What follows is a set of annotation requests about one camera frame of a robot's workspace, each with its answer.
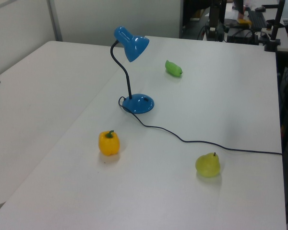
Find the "green pear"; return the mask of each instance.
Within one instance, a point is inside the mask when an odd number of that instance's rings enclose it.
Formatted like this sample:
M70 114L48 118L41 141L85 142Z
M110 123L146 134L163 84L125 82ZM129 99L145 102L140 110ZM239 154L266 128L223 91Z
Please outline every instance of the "green pear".
M200 156L195 163L196 170L204 177L213 177L220 173L219 157L215 152Z

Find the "lamp base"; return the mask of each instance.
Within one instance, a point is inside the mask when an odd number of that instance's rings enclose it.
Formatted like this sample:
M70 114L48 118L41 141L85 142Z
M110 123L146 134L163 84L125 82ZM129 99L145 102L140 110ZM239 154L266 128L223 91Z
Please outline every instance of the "lamp base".
M123 107L127 112L133 112L134 114L146 113L154 107L154 100L145 94L133 94L132 99L127 97L123 101Z

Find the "yellow bell pepper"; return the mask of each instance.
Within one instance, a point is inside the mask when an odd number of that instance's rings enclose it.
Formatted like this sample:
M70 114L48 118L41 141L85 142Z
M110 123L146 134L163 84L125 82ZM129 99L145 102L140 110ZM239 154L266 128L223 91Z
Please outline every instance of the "yellow bell pepper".
M117 154L120 150L119 137L113 130L102 132L99 134L98 146L106 156Z

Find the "green plastic toy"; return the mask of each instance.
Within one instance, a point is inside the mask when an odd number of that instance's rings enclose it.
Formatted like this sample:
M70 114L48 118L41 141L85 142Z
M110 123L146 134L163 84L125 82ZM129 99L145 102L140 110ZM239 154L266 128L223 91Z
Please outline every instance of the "green plastic toy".
M165 62L165 68L167 69L169 74L175 77L180 77L182 74L182 69L175 63L170 62L168 60Z

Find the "white wall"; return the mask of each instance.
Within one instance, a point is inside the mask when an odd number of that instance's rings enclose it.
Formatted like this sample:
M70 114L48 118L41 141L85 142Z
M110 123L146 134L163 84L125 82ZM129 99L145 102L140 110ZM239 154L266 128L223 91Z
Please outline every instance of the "white wall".
M46 0L16 0L0 8L0 74L55 40Z
M117 26L134 35L179 38L183 0L50 0L62 40L110 46Z

